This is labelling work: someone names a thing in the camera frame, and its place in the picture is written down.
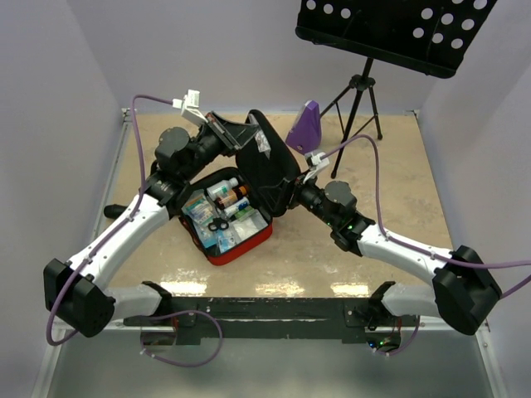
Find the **blue wipe sachets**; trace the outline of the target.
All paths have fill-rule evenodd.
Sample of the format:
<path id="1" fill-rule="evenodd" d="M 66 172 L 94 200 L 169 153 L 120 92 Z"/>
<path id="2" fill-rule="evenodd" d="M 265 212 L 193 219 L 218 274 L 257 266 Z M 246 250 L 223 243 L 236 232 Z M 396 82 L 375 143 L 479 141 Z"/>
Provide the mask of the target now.
<path id="1" fill-rule="evenodd" d="M 217 247 L 221 254 L 231 250 L 236 244 L 236 238 L 232 232 L 229 230 L 217 231 Z"/>

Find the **beige bandage pack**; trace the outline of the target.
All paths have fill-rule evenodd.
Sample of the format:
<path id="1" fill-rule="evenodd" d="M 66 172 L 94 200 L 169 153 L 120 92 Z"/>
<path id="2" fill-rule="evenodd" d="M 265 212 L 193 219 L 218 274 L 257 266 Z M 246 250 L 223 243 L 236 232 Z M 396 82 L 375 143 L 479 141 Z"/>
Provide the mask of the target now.
<path id="1" fill-rule="evenodd" d="M 185 202 L 182 211 L 200 226 L 206 226 L 217 218 L 217 211 L 203 190 L 196 190 Z"/>

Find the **red black medicine kit case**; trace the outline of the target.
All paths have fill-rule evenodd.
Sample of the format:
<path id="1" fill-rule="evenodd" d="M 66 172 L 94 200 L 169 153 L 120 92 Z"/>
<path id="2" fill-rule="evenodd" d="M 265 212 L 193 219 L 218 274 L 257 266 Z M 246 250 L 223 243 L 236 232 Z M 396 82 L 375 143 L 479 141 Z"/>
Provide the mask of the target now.
<path id="1" fill-rule="evenodd" d="M 205 255 L 212 265 L 226 265 L 267 240 L 273 233 L 273 220 L 287 211 L 294 191 L 295 179 L 300 175 L 300 167 L 291 151 L 284 144 L 267 117 L 259 110 L 253 109 L 246 117 L 250 124 L 258 124 L 260 131 L 236 154 L 236 165 L 224 167 L 202 178 L 192 185 L 193 191 L 203 190 L 217 211 L 217 218 L 229 222 L 228 230 L 233 233 L 237 244 L 229 251 L 220 253 L 217 247 L 217 232 L 200 226 L 183 211 L 179 221 L 192 237 L 195 246 Z M 268 226 L 252 236 L 240 241 L 232 223 L 233 216 L 227 217 L 214 200 L 207 194 L 207 188 L 221 180 L 235 177 L 239 186 L 248 187 L 246 197 L 256 209 L 251 215 L 263 217 Z"/>

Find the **black handled scissors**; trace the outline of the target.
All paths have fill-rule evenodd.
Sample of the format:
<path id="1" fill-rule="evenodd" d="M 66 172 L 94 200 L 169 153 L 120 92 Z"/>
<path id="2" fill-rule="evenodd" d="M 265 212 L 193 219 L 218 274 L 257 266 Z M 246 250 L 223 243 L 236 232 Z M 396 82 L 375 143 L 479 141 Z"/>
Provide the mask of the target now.
<path id="1" fill-rule="evenodd" d="M 208 229 L 212 232 L 226 231 L 229 228 L 229 222 L 222 218 L 214 218 L 209 224 Z"/>

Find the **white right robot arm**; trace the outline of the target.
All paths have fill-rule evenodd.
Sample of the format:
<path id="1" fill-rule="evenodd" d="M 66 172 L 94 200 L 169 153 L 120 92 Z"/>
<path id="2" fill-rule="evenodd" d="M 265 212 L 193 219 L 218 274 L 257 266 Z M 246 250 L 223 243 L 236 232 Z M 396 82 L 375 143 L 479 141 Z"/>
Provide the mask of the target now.
<path id="1" fill-rule="evenodd" d="M 393 284 L 380 291 L 369 308 L 371 319 L 387 326 L 397 317 L 438 317 L 457 332 L 473 335 L 502 293 L 477 253 L 424 245 L 395 235 L 357 209 L 346 182 L 325 188 L 313 179 L 295 184 L 294 202 L 330 227 L 336 246 L 359 257 L 379 260 L 424 282 L 424 287 Z"/>

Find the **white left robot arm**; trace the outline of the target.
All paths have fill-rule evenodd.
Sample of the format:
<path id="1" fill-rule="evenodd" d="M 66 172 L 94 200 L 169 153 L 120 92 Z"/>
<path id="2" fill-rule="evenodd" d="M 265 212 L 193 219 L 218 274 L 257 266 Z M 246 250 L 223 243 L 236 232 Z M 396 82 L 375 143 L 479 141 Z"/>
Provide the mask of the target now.
<path id="1" fill-rule="evenodd" d="M 110 281 L 147 237 L 181 211 L 195 176 L 217 157 L 241 151 L 259 129 L 252 114 L 237 123 L 210 112 L 194 137 L 179 127 L 163 131 L 150 174 L 124 212 L 69 260 L 53 259 L 45 267 L 49 319 L 59 318 L 86 337 L 122 318 L 144 316 L 153 325 L 165 324 L 172 305 L 160 287 L 142 283 L 112 291 Z"/>

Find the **white gauze packet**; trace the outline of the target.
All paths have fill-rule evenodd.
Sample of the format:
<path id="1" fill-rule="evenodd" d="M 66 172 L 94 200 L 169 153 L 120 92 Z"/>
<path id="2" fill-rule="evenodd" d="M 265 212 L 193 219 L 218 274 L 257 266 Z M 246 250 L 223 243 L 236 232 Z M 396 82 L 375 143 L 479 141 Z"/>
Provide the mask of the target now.
<path id="1" fill-rule="evenodd" d="M 264 230 L 268 224 L 262 216 L 255 214 L 254 216 L 250 216 L 243 221 L 234 221 L 232 226 L 234 227 L 234 230 L 240 241 L 244 241 Z"/>

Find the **small orange brown bottle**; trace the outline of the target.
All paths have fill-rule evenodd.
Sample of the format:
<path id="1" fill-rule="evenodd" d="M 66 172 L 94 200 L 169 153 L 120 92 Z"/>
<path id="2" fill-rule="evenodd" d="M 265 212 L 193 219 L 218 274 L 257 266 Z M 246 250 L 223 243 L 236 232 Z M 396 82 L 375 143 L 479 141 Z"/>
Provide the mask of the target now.
<path id="1" fill-rule="evenodd" d="M 235 187 L 234 189 L 231 189 L 229 192 L 222 194 L 218 198 L 214 200 L 215 204 L 221 208 L 225 209 L 239 200 L 241 200 L 243 197 L 245 197 L 248 194 L 248 187 L 245 185 Z"/>

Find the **green small box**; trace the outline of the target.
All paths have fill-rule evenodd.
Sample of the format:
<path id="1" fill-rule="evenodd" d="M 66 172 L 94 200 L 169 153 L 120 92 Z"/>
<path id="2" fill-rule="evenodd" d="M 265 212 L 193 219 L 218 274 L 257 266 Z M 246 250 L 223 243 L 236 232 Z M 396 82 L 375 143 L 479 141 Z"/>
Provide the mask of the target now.
<path id="1" fill-rule="evenodd" d="M 245 220 L 249 216 L 251 216 L 256 211 L 255 208 L 252 206 L 247 206 L 243 208 L 242 210 L 239 210 L 233 217 L 235 220 Z"/>

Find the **white green medicine bottle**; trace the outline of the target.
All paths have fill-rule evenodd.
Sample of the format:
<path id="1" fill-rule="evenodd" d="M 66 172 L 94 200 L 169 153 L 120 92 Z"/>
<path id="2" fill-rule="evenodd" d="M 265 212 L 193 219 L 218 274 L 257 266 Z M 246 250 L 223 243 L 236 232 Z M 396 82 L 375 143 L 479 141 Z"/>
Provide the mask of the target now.
<path id="1" fill-rule="evenodd" d="M 214 185 L 207 188 L 207 194 L 211 200 L 215 200 L 218 197 L 223 197 L 234 187 L 239 185 L 237 178 L 232 177 L 228 180 L 221 180 L 220 182 L 215 183 Z"/>

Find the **small white blue tube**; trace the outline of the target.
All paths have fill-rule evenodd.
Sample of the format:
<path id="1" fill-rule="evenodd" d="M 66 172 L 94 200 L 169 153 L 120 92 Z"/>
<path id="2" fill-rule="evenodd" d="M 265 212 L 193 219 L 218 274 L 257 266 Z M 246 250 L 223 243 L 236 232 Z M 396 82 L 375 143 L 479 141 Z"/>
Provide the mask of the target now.
<path id="1" fill-rule="evenodd" d="M 247 197 L 243 197 L 239 201 L 235 202 L 234 204 L 230 205 L 229 207 L 226 207 L 223 212 L 227 217 L 234 216 L 237 212 L 243 210 L 247 206 L 250 205 L 250 201 Z"/>

